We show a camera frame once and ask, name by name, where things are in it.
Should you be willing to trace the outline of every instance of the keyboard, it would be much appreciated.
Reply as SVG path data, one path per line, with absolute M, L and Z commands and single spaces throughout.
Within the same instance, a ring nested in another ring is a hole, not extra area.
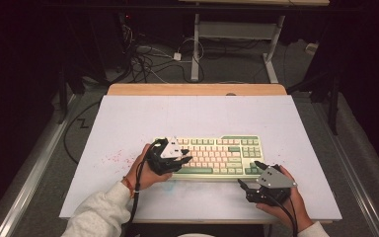
M 255 180 L 262 173 L 254 161 L 265 162 L 260 138 L 256 135 L 177 137 L 181 149 L 192 159 L 172 180 L 235 181 Z

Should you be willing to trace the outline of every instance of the desk leg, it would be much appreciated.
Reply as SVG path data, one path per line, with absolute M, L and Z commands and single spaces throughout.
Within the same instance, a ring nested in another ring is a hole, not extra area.
M 195 14 L 195 21 L 193 26 L 193 55 L 192 55 L 192 65 L 190 70 L 190 80 L 193 82 L 198 81 L 198 64 L 199 64 L 199 51 L 198 51 L 198 40 L 199 40 L 199 14 Z
M 270 46 L 269 46 L 269 52 L 264 53 L 264 63 L 265 63 L 265 68 L 266 72 L 268 74 L 269 82 L 270 83 L 278 83 L 278 79 L 276 78 L 275 70 L 273 69 L 272 66 L 272 56 L 273 53 L 275 52 L 276 44 L 278 43 L 279 35 L 281 34 L 282 30 L 282 24 L 284 23 L 285 16 L 280 16 L 278 18 L 278 23 L 273 31 L 272 39 L 270 41 Z

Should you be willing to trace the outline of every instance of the white tabletop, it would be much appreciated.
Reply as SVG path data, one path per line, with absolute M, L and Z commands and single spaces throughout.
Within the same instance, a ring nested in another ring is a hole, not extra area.
M 105 96 L 61 209 L 68 218 L 90 194 L 106 191 L 154 137 L 258 135 L 265 162 L 296 179 L 309 215 L 341 213 L 290 96 Z M 141 192 L 134 222 L 269 223 L 238 183 L 170 181 Z

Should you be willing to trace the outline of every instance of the human arm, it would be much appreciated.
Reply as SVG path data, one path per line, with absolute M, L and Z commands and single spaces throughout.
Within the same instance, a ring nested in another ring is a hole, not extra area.
M 282 166 L 279 167 L 281 173 L 294 180 L 291 174 Z M 325 230 L 322 228 L 322 225 L 319 222 L 313 223 L 310 219 L 306 206 L 304 204 L 303 197 L 298 192 L 297 188 L 291 188 L 290 199 L 286 200 L 283 206 L 294 216 L 293 207 L 295 209 L 295 216 L 297 219 L 298 226 L 298 237 L 309 237 L 309 236 L 328 236 Z M 257 203 L 257 208 L 263 210 L 264 212 L 271 214 L 277 217 L 282 224 L 292 228 L 292 223 L 287 214 L 278 206 L 269 206 L 264 203 Z
M 116 182 L 106 193 L 98 192 L 86 198 L 75 210 L 69 219 L 62 236 L 119 236 L 121 224 L 130 218 L 126 205 L 130 201 L 132 192 L 127 187 L 127 181 L 134 190 L 136 184 L 137 167 L 147 152 L 147 144 L 137 157 L 124 179 Z M 171 178 L 168 173 L 158 176 L 146 164 L 140 178 L 140 190 L 144 190 L 157 182 Z

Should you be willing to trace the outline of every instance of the hand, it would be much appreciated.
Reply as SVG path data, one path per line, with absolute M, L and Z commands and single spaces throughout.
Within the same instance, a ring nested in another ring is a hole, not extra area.
M 282 166 L 279 166 L 281 169 L 281 173 L 294 181 L 294 178 L 291 174 Z M 306 211 L 306 206 L 304 205 L 303 197 L 298 193 L 297 188 L 291 188 L 291 196 L 292 203 L 294 205 L 295 214 L 297 217 L 297 225 L 298 232 L 303 231 L 313 224 L 313 221 L 310 219 L 309 215 Z M 290 212 L 290 214 L 294 217 L 293 207 L 291 205 L 291 201 L 288 199 L 285 201 L 283 206 Z M 269 206 L 264 203 L 257 203 L 257 208 L 263 210 L 264 212 L 271 214 L 277 217 L 282 224 L 292 229 L 292 223 L 287 214 L 278 206 Z
M 134 161 L 133 165 L 130 168 L 130 171 L 128 171 L 128 174 L 125 176 L 131 183 L 132 187 L 135 189 L 136 185 L 136 174 L 137 174 L 137 167 L 140 164 L 140 162 L 143 161 L 144 156 L 146 155 L 147 149 L 149 148 L 149 144 L 146 144 L 143 148 L 143 151 L 141 154 L 137 157 L 137 159 Z M 140 177 L 140 190 L 147 189 L 151 187 L 153 184 L 157 182 L 164 182 L 167 181 L 169 178 L 172 177 L 172 173 L 167 173 L 162 176 L 157 175 L 154 173 L 147 162 L 145 162 L 143 166 L 143 170 L 141 172 Z

